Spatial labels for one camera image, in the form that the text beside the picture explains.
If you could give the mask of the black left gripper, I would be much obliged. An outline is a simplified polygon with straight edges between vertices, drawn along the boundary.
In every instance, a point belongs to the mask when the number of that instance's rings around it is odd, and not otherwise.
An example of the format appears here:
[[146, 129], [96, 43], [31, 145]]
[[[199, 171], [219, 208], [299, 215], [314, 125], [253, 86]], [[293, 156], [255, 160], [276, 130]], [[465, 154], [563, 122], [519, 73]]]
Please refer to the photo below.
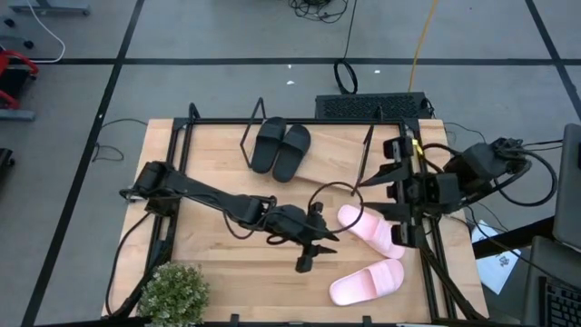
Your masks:
[[305, 212], [298, 206], [287, 204], [274, 207], [265, 214], [265, 231], [270, 234], [268, 245], [280, 245], [291, 241], [303, 247], [295, 266], [297, 273], [310, 272], [313, 259], [320, 254], [336, 253], [335, 250], [311, 244], [322, 239], [338, 242], [340, 239], [328, 229], [322, 215], [322, 204], [315, 203]]

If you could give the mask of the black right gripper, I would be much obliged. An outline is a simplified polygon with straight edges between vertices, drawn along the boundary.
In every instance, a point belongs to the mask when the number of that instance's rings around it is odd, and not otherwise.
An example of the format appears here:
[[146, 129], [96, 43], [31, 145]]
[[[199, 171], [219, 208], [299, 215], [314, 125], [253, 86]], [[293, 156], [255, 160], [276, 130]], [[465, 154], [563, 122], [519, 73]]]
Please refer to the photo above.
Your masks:
[[393, 223], [391, 237], [396, 245], [415, 248], [416, 231], [423, 220], [420, 203], [423, 190], [413, 169], [412, 139], [400, 136], [384, 141], [384, 157], [392, 160], [392, 163], [382, 164], [374, 175], [363, 180], [369, 161], [370, 143], [370, 137], [363, 142], [364, 148], [355, 186], [369, 187], [394, 182], [388, 187], [388, 198], [395, 203], [366, 202], [363, 207], [379, 213], [384, 221]]

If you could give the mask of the black keyboard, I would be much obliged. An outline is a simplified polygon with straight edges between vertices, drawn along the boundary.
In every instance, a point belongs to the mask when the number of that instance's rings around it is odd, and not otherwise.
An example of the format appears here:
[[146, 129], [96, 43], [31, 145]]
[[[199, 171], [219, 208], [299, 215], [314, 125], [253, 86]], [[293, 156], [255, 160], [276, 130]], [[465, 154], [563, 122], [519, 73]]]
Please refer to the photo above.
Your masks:
[[315, 99], [318, 119], [397, 118], [429, 119], [433, 106], [423, 92], [383, 94], [318, 95]]

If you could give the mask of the small green potted plant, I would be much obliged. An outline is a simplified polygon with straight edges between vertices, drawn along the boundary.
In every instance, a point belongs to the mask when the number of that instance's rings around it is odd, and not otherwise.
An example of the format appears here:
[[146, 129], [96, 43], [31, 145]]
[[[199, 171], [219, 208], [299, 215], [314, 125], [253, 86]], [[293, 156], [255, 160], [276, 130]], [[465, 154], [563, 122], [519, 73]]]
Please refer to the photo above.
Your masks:
[[137, 315], [153, 327], [195, 327], [204, 324], [210, 285], [200, 265], [165, 263], [153, 270], [142, 288]]

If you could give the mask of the black aluminium table frame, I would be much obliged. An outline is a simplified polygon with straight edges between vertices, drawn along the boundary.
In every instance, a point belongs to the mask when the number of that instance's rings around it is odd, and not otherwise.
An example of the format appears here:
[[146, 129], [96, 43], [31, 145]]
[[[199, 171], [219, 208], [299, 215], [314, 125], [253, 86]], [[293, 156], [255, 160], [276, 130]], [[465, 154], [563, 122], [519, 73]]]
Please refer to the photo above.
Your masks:
[[[444, 133], [443, 123], [438, 120], [421, 118], [389, 118], [384, 119], [381, 111], [378, 111], [379, 118], [352, 118], [352, 119], [308, 119], [290, 118], [288, 124], [301, 124], [308, 127], [312, 132], [324, 133], [327, 136], [344, 132], [364, 132], [362, 139], [362, 159], [360, 160], [356, 187], [356, 193], [362, 183], [365, 170], [370, 164], [369, 152], [373, 146], [372, 142], [381, 128], [387, 126], [392, 133], [397, 133], [399, 137], [410, 137], [418, 141], [419, 145], [425, 145], [439, 138]], [[212, 125], [216, 128], [228, 125], [237, 128], [241, 133], [240, 148], [244, 157], [244, 163], [249, 164], [248, 154], [245, 148], [246, 139], [251, 128], [256, 127], [268, 118], [261, 119], [251, 116], [249, 118], [201, 118], [194, 104], [190, 105], [187, 117], [175, 118], [172, 121], [172, 131], [168, 145], [167, 160], [172, 162], [176, 152], [178, 134], [184, 129], [184, 139], [182, 143], [182, 154], [180, 157], [179, 170], [184, 172], [187, 168], [192, 145], [193, 131], [204, 125]], [[445, 243], [440, 231], [440, 219], [430, 217], [416, 217], [411, 220], [415, 224], [425, 223], [429, 231], [422, 238], [426, 243], [431, 243], [430, 250], [432, 256], [428, 258], [426, 252], [419, 252], [421, 262], [422, 278], [425, 286], [426, 301], [429, 311], [429, 318], [432, 323], [449, 323], [451, 325], [476, 325], [479, 322], [486, 322], [487, 316], [479, 313], [476, 308], [464, 296], [449, 276], [448, 262], [445, 254]]]

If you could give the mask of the black frame wooden shelf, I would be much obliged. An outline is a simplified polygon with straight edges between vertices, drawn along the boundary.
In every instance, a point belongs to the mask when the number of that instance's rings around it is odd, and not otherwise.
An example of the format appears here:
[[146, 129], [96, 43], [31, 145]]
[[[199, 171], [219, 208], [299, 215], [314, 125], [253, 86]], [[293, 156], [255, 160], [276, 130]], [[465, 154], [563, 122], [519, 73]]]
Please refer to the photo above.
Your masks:
[[[264, 101], [260, 97], [252, 109], [247, 127], [245, 128], [240, 141], [241, 153], [250, 169], [257, 133], [262, 124], [272, 117], [275, 116], [269, 117], [266, 115]], [[293, 125], [300, 124], [291, 124], [287, 119], [285, 120], [287, 122], [286, 133]], [[310, 149], [302, 159], [295, 176], [288, 183], [295, 180], [320, 184], [330, 182], [348, 182], [355, 186], [364, 148], [363, 142], [367, 137], [371, 138], [370, 154], [375, 126], [373, 124], [301, 125], [306, 127], [310, 132]], [[272, 178], [273, 166], [267, 172]]]

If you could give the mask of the red frame cart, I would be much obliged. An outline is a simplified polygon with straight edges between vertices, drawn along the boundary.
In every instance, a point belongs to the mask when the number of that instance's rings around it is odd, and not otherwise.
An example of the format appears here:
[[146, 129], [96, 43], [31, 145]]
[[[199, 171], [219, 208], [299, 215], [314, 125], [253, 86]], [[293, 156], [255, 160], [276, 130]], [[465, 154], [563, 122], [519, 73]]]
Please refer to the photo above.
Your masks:
[[[13, 59], [18, 59], [26, 68], [12, 67]], [[0, 51], [0, 109], [18, 110], [21, 93], [38, 74], [37, 65], [28, 57], [12, 50]]]

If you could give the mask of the white paper sheet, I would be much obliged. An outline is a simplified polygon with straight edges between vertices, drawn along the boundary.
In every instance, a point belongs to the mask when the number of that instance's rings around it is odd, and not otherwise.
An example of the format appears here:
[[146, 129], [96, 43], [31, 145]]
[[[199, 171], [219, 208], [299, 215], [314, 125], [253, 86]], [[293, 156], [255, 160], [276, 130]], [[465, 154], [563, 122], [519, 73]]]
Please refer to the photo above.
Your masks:
[[[480, 220], [478, 226], [471, 232], [472, 243], [485, 240], [488, 236], [496, 236], [498, 232], [484, 221]], [[477, 259], [480, 281], [496, 295], [500, 295], [508, 277], [515, 268], [520, 250], [502, 252], [486, 258]]]

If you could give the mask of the black slide sandal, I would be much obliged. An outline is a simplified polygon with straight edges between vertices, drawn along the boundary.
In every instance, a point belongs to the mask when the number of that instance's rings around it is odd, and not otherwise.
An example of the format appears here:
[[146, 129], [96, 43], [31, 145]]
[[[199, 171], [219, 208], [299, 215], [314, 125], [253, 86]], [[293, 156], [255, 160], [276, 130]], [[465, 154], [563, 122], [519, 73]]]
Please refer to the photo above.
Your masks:
[[287, 122], [281, 117], [267, 119], [260, 127], [251, 158], [255, 173], [267, 173], [273, 166], [279, 146], [286, 133]]
[[310, 144], [311, 136], [306, 127], [295, 124], [290, 128], [281, 141], [272, 169], [272, 176], [277, 182], [287, 183], [295, 176]]

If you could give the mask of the pink slide sandal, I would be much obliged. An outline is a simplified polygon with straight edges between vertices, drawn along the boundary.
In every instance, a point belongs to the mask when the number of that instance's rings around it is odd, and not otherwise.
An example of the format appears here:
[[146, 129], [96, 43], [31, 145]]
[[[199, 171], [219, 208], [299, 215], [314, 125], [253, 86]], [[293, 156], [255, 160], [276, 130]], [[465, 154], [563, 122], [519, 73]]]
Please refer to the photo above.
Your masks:
[[391, 238], [392, 224], [383, 218], [363, 213], [358, 222], [352, 225], [359, 216], [360, 208], [345, 204], [338, 211], [338, 221], [342, 227], [348, 227], [348, 232], [353, 233], [364, 241], [370, 248], [384, 257], [400, 259], [405, 253], [403, 246], [396, 245]]
[[330, 298], [338, 306], [376, 300], [397, 291], [404, 276], [400, 261], [386, 259], [333, 282], [329, 289]]

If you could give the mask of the gray laptop lid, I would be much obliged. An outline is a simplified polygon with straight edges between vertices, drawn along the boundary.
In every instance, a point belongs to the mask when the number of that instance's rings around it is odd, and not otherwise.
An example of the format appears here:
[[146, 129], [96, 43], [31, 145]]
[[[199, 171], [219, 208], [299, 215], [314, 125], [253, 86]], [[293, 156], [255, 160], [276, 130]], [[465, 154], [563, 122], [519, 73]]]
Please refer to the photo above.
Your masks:
[[553, 235], [581, 252], [581, 125], [567, 124], [559, 167]]

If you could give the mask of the gray laptop with keyboard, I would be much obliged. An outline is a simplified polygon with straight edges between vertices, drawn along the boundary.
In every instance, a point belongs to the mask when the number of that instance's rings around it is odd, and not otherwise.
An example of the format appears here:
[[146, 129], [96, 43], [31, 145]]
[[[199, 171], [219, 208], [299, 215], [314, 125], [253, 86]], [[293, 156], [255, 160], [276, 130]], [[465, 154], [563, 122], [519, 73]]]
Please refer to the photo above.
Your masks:
[[528, 261], [521, 322], [534, 327], [581, 327], [581, 252], [536, 236]]

